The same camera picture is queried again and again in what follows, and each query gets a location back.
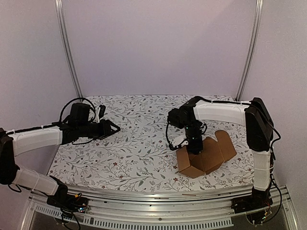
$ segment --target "floral pattern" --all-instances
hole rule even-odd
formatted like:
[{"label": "floral pattern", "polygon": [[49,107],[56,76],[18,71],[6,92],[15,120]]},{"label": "floral pattern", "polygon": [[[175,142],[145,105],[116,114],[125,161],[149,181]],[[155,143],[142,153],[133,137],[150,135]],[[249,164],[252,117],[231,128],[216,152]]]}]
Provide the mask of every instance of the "floral pattern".
[{"label": "floral pattern", "polygon": [[[95,106],[106,106],[105,118],[121,131],[104,140],[84,145],[60,146],[49,170],[68,184],[90,188],[125,191],[195,191],[250,184],[253,181],[253,157],[246,144],[242,126],[204,121],[205,136],[215,138],[222,129],[229,133],[237,155],[209,175],[195,179],[178,173],[176,152],[165,138],[167,113],[193,96],[132,95],[88,97]],[[226,96],[206,96],[211,100],[232,100]],[[183,130],[169,127],[173,139]]]}]

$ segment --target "metal frame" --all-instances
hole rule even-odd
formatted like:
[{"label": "metal frame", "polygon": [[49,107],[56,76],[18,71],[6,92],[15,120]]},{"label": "metal frame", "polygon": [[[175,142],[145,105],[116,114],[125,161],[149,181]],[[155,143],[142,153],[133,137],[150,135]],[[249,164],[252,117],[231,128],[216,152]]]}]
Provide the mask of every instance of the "metal frame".
[{"label": "metal frame", "polygon": [[59,28],[60,28],[60,33],[63,41],[63,46],[64,46],[64,51],[66,54],[66,59],[67,59],[67,64],[69,67],[69,71],[71,73],[71,79],[73,86],[75,87],[75,91],[78,97],[83,97],[81,87],[79,84],[76,68],[72,59],[71,55],[71,47],[69,45],[68,41],[68,35],[67,35],[67,30],[66,30],[66,24],[65,24],[65,18],[64,18],[64,12],[63,12],[63,5],[62,5],[62,0],[55,0],[56,4],[56,10],[57,10],[57,16],[58,16],[58,22],[59,22]]},{"label": "metal frame", "polygon": [[236,101],[241,101],[241,97],[242,97],[242,94],[243,94],[243,91],[246,85],[246,81],[248,78],[248,73],[249,73],[250,65],[253,59],[258,31],[260,27],[262,6],[263,6],[263,0],[257,0],[255,17],[254,17],[254,25],[253,25],[252,35],[251,35],[249,49],[248,49],[248,56],[247,56],[247,59],[244,65],[244,70],[243,70],[243,74],[240,80],[239,88],[236,93],[236,99],[235,99]]},{"label": "metal frame", "polygon": [[[85,214],[77,215],[80,223],[103,229],[121,230],[195,230],[231,226],[231,217],[245,215],[245,213],[234,213],[230,207],[231,199],[249,195],[251,192],[251,186],[184,194],[175,192],[159,194],[131,192],[130,194],[127,191],[91,190],[75,186],[70,187],[70,192],[74,194],[80,192],[80,189],[83,195],[90,199],[89,206],[91,207]],[[298,230],[288,191],[285,186],[280,189],[283,194],[283,207],[289,228]],[[273,206],[278,206],[280,196],[276,188],[271,189],[271,196]],[[58,208],[46,204],[45,196],[40,193],[32,193],[22,230],[29,230],[35,211],[55,218],[59,218],[60,215]]]}]

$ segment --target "floral tablecloth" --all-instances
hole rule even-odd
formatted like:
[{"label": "floral tablecloth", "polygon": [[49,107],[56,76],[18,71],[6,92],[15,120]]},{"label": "floral tablecloth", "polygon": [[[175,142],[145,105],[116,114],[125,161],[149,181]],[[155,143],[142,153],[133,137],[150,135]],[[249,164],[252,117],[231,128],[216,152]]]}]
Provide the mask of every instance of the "floral tablecloth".
[{"label": "floral tablecloth", "polygon": [[[206,136],[215,138],[222,129],[229,133],[237,155],[218,170],[196,179],[178,173],[176,152],[165,138],[167,113],[193,96],[138,95],[88,97],[95,106],[106,106],[105,118],[121,131],[104,140],[84,145],[60,146],[49,175],[65,183],[91,188],[142,192],[196,191],[250,184],[253,157],[246,144],[242,126],[205,121]],[[205,96],[214,100],[232,100],[225,96]],[[170,126],[170,138],[183,130]]]}]

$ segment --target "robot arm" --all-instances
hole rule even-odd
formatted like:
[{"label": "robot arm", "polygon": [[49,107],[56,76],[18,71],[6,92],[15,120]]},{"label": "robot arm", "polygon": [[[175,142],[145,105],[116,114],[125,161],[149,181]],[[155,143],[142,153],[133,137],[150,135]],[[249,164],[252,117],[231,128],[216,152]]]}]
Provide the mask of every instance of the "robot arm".
[{"label": "robot arm", "polygon": [[25,152],[46,146],[58,146],[75,142],[80,137],[104,139],[120,131],[120,128],[103,117],[105,107],[100,106],[96,122],[89,121],[90,106],[74,103],[71,113],[65,122],[34,127],[25,130],[6,132],[0,128],[0,184],[16,184],[38,190],[49,196],[48,203],[57,207],[69,207],[72,196],[67,194],[67,186],[60,180],[39,174],[33,170],[20,168],[15,164],[14,157]]},{"label": "robot arm", "polygon": [[217,120],[230,122],[246,127],[247,144],[254,156],[254,187],[253,196],[268,201],[271,187],[270,173],[273,167],[271,142],[273,138],[273,122],[260,98],[250,102],[210,101],[202,97],[194,97],[168,113],[168,123],[177,128],[185,129],[187,151],[199,154],[202,149],[202,122],[200,120]]}]

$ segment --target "open cardboard box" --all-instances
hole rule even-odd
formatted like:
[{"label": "open cardboard box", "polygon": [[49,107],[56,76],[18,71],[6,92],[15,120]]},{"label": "open cardboard box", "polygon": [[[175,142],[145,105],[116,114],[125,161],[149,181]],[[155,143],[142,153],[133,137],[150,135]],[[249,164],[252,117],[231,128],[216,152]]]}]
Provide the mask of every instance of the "open cardboard box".
[{"label": "open cardboard box", "polygon": [[178,170],[180,173],[196,178],[217,170],[224,162],[236,156],[235,147],[227,132],[215,132],[217,141],[207,137],[203,140],[203,151],[194,155],[184,146],[177,150]]}]

